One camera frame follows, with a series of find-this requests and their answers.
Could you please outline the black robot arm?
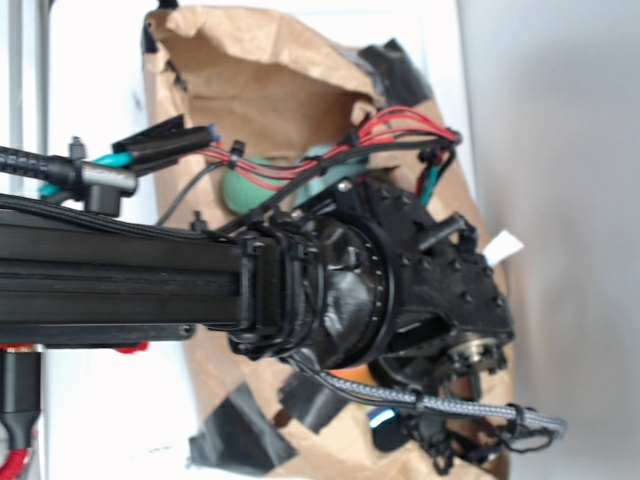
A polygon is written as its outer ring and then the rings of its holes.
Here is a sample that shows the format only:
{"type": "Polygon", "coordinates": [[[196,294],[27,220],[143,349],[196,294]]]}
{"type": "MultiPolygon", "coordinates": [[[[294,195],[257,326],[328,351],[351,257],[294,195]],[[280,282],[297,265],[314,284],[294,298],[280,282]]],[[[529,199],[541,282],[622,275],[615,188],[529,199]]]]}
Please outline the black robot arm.
{"type": "Polygon", "coordinates": [[[235,236],[127,224],[5,195],[1,340],[134,344],[181,325],[312,370],[372,364],[431,389],[503,369],[513,322],[475,228],[346,178],[235,236]]]}

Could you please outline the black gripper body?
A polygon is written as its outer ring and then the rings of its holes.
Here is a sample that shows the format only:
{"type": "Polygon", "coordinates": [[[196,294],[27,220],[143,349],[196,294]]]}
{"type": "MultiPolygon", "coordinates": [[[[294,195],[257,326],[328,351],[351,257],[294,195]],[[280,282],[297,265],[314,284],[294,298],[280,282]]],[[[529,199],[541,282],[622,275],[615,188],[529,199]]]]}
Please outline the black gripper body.
{"type": "Polygon", "coordinates": [[[371,178],[331,189],[333,216],[365,235],[382,262],[393,315],[370,369],[384,386],[434,394],[507,366],[514,337],[506,299],[457,212],[434,219],[413,194],[371,178]]]}

